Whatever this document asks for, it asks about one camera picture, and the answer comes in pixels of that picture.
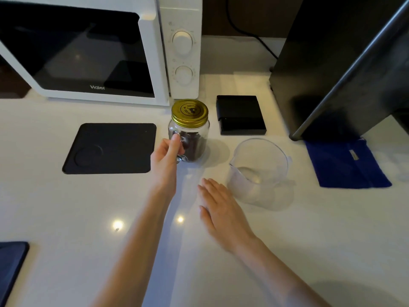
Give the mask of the gold metal jar lid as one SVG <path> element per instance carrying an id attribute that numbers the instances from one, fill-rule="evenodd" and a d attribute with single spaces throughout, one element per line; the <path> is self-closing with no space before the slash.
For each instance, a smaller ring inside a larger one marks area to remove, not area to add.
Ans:
<path id="1" fill-rule="evenodd" d="M 207 106 L 196 99 L 182 99 L 174 102 L 171 108 L 171 119 L 177 125 L 187 129 L 197 129 L 208 121 Z"/>

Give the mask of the black square scale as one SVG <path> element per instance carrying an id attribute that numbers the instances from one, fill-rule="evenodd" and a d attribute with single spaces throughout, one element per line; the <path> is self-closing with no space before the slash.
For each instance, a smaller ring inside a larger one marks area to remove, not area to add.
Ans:
<path id="1" fill-rule="evenodd" d="M 267 132 L 256 96 L 218 95 L 216 110 L 221 135 L 265 135 Z"/>

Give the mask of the black rubber mat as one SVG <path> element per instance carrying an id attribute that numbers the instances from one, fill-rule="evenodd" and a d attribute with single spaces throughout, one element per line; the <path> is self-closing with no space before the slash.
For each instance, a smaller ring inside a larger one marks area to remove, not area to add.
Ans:
<path id="1" fill-rule="evenodd" d="M 84 123 L 69 150 L 65 174 L 144 174 L 151 170 L 153 123 Z"/>

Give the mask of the person's left forearm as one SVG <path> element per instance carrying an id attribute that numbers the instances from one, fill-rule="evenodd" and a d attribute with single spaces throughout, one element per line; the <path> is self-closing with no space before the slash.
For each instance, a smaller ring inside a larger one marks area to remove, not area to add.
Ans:
<path id="1" fill-rule="evenodd" d="M 142 307 L 164 220 L 176 187 L 152 189 L 92 307 Z"/>

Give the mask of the white microwave knob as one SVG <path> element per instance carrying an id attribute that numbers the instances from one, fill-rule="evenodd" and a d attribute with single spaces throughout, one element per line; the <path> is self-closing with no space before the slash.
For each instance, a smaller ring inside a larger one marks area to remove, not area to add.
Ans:
<path id="1" fill-rule="evenodd" d="M 193 71 L 188 66 L 179 66 L 175 70 L 175 79 L 181 86 L 188 86 L 193 79 Z"/>
<path id="2" fill-rule="evenodd" d="M 179 55 L 185 56 L 192 50 L 193 39 L 188 32 L 180 30 L 173 35 L 172 44 Z"/>

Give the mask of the dark blue mat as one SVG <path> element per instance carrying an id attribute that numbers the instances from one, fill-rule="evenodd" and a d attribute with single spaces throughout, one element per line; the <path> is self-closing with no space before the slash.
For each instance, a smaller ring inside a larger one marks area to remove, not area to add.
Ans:
<path id="1" fill-rule="evenodd" d="M 0 307 L 5 307 L 29 251 L 28 242 L 0 242 Z"/>

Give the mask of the blue cloth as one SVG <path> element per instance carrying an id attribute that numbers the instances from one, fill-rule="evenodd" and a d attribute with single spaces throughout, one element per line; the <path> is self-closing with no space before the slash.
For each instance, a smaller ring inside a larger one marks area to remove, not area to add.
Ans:
<path id="1" fill-rule="evenodd" d="M 304 143 L 320 187 L 358 190 L 392 186 L 364 138 Z"/>

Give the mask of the clear plastic pitcher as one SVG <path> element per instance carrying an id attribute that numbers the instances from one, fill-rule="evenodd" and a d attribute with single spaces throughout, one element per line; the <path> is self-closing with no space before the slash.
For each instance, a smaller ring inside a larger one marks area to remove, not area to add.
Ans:
<path id="1" fill-rule="evenodd" d="M 244 204 L 280 211 L 294 200 L 295 182 L 288 179 L 292 159 L 275 143 L 247 139 L 229 162 L 227 188 Z"/>

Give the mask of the dark coffee beans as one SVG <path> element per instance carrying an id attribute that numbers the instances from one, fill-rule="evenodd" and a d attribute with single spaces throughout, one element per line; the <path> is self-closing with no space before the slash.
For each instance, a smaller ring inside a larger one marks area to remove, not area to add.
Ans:
<path id="1" fill-rule="evenodd" d="M 184 132 L 179 133 L 184 153 L 178 155 L 179 161 L 194 162 L 204 153 L 207 144 L 207 138 L 200 133 Z"/>

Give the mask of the person's right hand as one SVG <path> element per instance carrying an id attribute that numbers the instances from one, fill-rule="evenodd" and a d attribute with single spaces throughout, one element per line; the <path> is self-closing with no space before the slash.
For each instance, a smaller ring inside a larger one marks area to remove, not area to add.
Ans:
<path id="1" fill-rule="evenodd" d="M 210 236 L 227 252 L 242 255 L 256 236 L 238 202 L 226 186 L 213 179 L 202 179 L 197 188 L 200 206 L 208 210 L 216 229 Z"/>

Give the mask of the glass jar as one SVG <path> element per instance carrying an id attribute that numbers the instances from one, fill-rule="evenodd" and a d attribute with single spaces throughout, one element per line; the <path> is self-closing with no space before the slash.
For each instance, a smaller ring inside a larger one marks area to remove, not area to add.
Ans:
<path id="1" fill-rule="evenodd" d="M 171 139 L 175 133 L 180 136 L 184 153 L 177 156 L 178 162 L 195 162 L 201 158 L 206 149 L 209 128 L 209 110 L 204 103 L 195 99 L 174 102 L 168 137 Z"/>

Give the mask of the white microwave oven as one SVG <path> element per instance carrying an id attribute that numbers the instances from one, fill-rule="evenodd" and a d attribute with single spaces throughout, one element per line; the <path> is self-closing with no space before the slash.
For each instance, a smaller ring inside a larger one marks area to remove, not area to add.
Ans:
<path id="1" fill-rule="evenodd" d="M 188 55 L 172 44 L 193 39 Z M 48 98 L 169 106 L 197 99 L 202 0 L 0 0 L 0 55 Z M 192 82 L 175 79 L 179 66 Z"/>

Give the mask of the person's right forearm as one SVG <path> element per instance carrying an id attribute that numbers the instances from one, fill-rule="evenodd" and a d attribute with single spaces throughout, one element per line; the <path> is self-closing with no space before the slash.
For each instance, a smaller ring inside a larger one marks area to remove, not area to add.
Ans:
<path id="1" fill-rule="evenodd" d="M 232 245 L 232 253 L 268 289 L 279 307 L 330 307 L 259 238 L 238 240 Z"/>

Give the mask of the person's left hand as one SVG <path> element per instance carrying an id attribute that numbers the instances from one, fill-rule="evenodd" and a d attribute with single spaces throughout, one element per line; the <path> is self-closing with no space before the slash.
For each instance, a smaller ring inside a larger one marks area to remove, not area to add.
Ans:
<path id="1" fill-rule="evenodd" d="M 177 157 L 180 154 L 168 154 L 170 139 L 162 139 L 151 154 L 151 176 L 155 190 L 172 198 L 176 193 Z"/>

